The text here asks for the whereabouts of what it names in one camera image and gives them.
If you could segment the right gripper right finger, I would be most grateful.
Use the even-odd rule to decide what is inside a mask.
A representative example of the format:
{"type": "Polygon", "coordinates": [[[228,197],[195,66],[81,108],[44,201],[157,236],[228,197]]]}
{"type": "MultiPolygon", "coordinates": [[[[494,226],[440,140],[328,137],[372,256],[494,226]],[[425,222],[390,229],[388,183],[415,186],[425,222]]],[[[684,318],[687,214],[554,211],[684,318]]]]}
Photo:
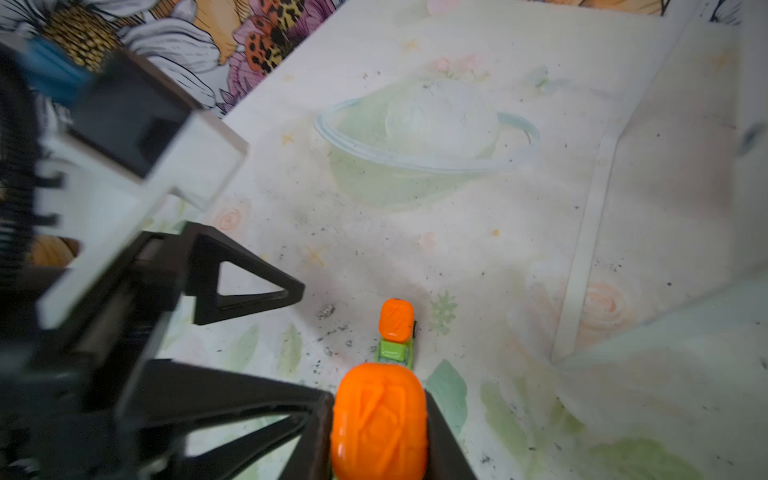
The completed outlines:
{"type": "Polygon", "coordinates": [[[427,467],[425,480],[476,480],[459,442],[433,396],[426,393],[427,467]]]}

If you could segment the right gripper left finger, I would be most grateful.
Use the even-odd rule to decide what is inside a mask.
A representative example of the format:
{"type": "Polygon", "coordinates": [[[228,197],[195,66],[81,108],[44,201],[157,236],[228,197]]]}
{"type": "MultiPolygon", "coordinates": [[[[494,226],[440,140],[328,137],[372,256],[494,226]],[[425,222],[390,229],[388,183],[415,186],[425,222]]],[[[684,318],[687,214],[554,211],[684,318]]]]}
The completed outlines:
{"type": "Polygon", "coordinates": [[[312,408],[280,480],[330,480],[334,396],[324,393],[312,408]]]}

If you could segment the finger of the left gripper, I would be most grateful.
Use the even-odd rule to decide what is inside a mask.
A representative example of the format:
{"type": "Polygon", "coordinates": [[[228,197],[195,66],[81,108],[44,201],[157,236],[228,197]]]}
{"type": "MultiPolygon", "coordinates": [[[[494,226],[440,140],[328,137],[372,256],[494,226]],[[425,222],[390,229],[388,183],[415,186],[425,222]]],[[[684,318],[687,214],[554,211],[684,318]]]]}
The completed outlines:
{"type": "Polygon", "coordinates": [[[193,322],[204,326],[299,303],[305,284],[269,264],[219,230],[188,223],[185,294],[194,299],[193,322]]]}

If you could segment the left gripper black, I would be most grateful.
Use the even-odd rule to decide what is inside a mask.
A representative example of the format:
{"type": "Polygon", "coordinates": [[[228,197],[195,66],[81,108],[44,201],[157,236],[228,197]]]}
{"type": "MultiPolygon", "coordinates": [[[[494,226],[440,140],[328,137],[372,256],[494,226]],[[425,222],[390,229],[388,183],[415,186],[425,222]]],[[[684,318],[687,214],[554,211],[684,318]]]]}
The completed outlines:
{"type": "Polygon", "coordinates": [[[5,479],[234,479],[290,441],[327,391],[162,359],[198,227],[145,232],[62,327],[37,324],[36,296],[1,317],[1,475],[5,479]],[[192,456],[192,432],[276,422],[192,456]]]}

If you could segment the orange green toy truck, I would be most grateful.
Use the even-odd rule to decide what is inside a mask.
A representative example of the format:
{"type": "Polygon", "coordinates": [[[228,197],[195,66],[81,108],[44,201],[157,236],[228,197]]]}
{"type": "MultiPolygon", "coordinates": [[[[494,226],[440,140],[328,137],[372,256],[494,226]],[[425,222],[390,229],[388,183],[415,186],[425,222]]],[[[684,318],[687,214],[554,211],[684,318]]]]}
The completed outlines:
{"type": "Polygon", "coordinates": [[[337,479],[423,478],[427,402],[419,379],[394,364],[351,369],[337,390],[330,440],[337,479]]]}
{"type": "Polygon", "coordinates": [[[379,363],[398,364],[412,370],[415,357],[415,331],[413,305],[397,298],[385,301],[379,315],[380,339],[376,360],[379,363]]]}

